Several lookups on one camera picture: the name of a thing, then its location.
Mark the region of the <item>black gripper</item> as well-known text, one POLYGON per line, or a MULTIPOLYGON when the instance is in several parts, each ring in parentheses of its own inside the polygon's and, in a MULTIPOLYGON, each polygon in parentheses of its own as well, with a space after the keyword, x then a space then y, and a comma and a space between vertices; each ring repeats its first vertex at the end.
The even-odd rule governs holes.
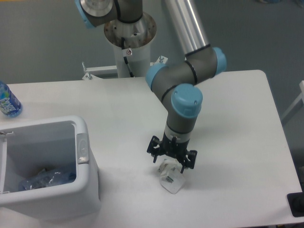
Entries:
POLYGON ((182 165, 181 173, 185 169, 194 169, 195 161, 198 152, 196 150, 187 150, 189 140, 185 142, 177 142, 177 140, 170 140, 166 134, 163 134, 162 141, 153 136, 149 142, 147 152, 153 157, 153 163, 156 163, 159 156, 169 156, 175 158, 182 165))

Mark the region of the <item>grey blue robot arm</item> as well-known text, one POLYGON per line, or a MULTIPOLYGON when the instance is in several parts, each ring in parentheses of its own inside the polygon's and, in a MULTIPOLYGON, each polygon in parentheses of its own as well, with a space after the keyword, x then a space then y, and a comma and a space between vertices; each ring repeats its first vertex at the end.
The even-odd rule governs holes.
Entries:
POLYGON ((211 47, 195 3, 164 3, 185 55, 176 66, 150 63, 157 27, 153 17, 143 11, 141 0, 77 0, 75 4, 86 27, 104 26, 104 35, 114 49, 118 77, 144 77, 168 112, 163 138, 152 137, 147 152, 154 159, 166 155, 176 159, 182 169, 193 169, 197 152, 187 146, 203 100, 197 84, 227 67, 222 50, 211 47))

